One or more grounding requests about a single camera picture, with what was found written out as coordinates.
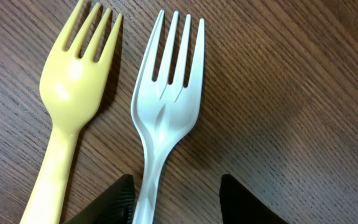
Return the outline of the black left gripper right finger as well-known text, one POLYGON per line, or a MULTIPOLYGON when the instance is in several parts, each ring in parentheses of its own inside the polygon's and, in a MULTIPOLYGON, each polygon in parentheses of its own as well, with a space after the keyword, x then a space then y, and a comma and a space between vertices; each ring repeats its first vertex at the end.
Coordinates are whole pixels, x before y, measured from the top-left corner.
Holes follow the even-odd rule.
POLYGON ((224 224, 287 224, 230 174, 221 177, 219 201, 224 224))

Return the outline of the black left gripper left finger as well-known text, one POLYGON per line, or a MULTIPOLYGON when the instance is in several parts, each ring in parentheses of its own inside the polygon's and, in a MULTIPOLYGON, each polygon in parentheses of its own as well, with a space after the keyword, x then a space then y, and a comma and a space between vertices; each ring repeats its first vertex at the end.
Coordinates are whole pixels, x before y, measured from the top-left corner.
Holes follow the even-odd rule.
POLYGON ((131 224, 134 204, 134 177, 125 174, 65 224, 131 224))

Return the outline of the white short plastic fork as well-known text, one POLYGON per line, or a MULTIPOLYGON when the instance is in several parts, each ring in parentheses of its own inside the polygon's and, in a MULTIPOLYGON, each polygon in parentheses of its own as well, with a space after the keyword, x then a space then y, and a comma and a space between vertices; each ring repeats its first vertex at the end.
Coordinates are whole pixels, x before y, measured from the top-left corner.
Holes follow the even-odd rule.
POLYGON ((131 116, 144 148, 144 173, 133 224, 154 220, 158 184, 164 163, 175 147, 194 127, 201 103, 204 71, 205 23, 200 19, 188 84, 184 84, 191 15, 186 16, 172 83, 168 76, 178 24, 174 12, 163 51, 158 77, 152 79, 164 11, 155 21, 139 69, 131 101, 131 116))

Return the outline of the yellow plastic fork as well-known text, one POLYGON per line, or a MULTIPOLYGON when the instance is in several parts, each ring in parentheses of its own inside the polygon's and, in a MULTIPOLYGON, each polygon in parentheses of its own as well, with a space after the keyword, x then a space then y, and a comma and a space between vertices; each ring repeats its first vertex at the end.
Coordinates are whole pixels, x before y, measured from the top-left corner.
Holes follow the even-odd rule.
POLYGON ((119 14, 99 60, 96 51, 111 9, 106 9, 80 56, 86 35, 100 3, 87 15, 71 45, 68 45, 84 0, 80 0, 59 33, 42 70, 40 96, 52 119, 52 132, 34 188, 21 223, 58 223, 70 175, 78 135, 96 114, 104 93, 123 20, 119 14))

